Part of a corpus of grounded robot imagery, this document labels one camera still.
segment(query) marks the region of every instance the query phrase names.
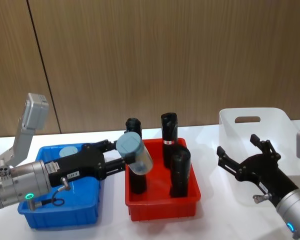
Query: gray bottle cap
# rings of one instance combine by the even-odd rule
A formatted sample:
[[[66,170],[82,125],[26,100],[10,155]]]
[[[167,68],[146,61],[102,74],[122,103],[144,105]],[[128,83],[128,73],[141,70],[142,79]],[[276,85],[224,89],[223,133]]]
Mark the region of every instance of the gray bottle cap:
[[[130,153],[135,153],[135,156],[140,155],[145,145],[138,133],[129,131],[119,137],[115,147],[121,157],[124,157]]]
[[[78,149],[75,146],[66,146],[60,150],[59,156],[62,158],[72,154],[76,154],[77,152]]]

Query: black bottle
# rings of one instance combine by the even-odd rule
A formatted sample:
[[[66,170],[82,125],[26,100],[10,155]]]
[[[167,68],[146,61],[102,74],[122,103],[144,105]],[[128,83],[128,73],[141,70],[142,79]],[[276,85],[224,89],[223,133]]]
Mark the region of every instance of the black bottle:
[[[172,148],[178,143],[178,118],[174,112],[161,115],[163,164],[167,169],[171,166]]]
[[[171,197],[180,198],[188,195],[190,167],[191,154],[188,148],[179,144],[173,146],[170,169]]]
[[[127,132],[135,132],[142,138],[141,122],[137,118],[128,118],[125,123]],[[142,194],[147,190],[147,179],[146,175],[135,174],[130,167],[129,168],[129,184],[131,192],[135,194]]]

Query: wooden wall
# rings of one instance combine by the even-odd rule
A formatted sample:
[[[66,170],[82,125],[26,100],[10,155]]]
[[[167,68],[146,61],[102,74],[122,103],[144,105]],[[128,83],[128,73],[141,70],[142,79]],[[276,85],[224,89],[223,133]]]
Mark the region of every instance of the wooden wall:
[[[168,111],[181,126],[223,108],[300,119],[300,0],[28,2],[62,133],[159,127]]]
[[[0,137],[15,135],[29,92],[45,95],[50,103],[39,133],[59,133],[27,2],[0,0]]]

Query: blue plastic bin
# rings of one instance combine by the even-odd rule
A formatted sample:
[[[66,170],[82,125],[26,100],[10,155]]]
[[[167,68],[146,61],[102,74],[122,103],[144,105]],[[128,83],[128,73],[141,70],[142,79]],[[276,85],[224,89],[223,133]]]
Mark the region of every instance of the blue plastic bin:
[[[40,148],[36,161],[56,160],[60,158],[61,149],[71,146],[80,151],[82,144],[44,146]],[[61,191],[56,195],[56,198],[64,199],[65,203],[62,206],[54,206],[49,203],[31,211],[26,201],[19,204],[18,212],[25,216],[30,228],[47,229],[88,225],[97,222],[100,182],[94,177],[84,177],[69,184],[71,186],[70,191]],[[37,197],[35,201],[51,199],[59,187],[52,187],[49,194]]]

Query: white table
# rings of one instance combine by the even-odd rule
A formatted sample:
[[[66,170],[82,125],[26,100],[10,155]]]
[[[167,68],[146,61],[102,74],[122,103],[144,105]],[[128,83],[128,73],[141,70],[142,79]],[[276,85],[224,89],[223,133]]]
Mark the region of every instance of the white table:
[[[300,120],[293,123],[300,129]],[[122,134],[123,131],[108,131],[35,136],[28,158],[23,163],[34,161],[42,146],[90,143],[104,139],[114,141]],[[228,173],[217,165],[218,125],[179,127],[178,136],[186,140],[201,191],[201,201],[197,205],[195,217],[132,222],[125,204],[124,172],[120,172],[107,177],[103,182],[100,216],[96,225],[63,230],[33,230],[29,228],[25,217],[18,214],[18,204],[15,204],[0,210],[0,239],[292,239],[291,232],[273,206],[244,206],[236,201],[229,187]],[[142,137],[161,138],[161,129],[144,129]],[[13,141],[13,137],[0,138],[0,154],[11,147]],[[107,158],[111,160],[118,156],[117,153],[110,153]]]

